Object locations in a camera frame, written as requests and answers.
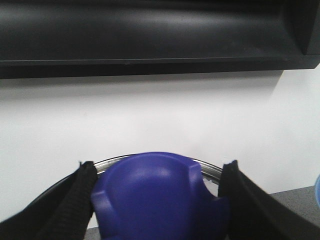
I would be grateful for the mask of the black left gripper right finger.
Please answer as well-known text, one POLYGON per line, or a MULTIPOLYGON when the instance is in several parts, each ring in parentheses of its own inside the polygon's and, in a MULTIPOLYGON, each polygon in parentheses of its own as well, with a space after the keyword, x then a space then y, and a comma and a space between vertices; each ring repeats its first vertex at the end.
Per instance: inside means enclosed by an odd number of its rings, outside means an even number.
POLYGON ((320 228, 278 202, 252 182, 236 160, 224 164, 218 196, 230 204, 231 240, 318 240, 320 228))

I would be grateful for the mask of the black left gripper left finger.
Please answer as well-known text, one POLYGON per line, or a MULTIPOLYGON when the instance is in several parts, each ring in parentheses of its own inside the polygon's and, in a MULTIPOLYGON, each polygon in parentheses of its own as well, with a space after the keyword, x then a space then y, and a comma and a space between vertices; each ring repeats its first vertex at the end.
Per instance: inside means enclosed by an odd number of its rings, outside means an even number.
POLYGON ((22 211, 0 223, 2 240, 82 240, 93 215, 91 191, 98 179, 93 162, 45 190, 22 211))

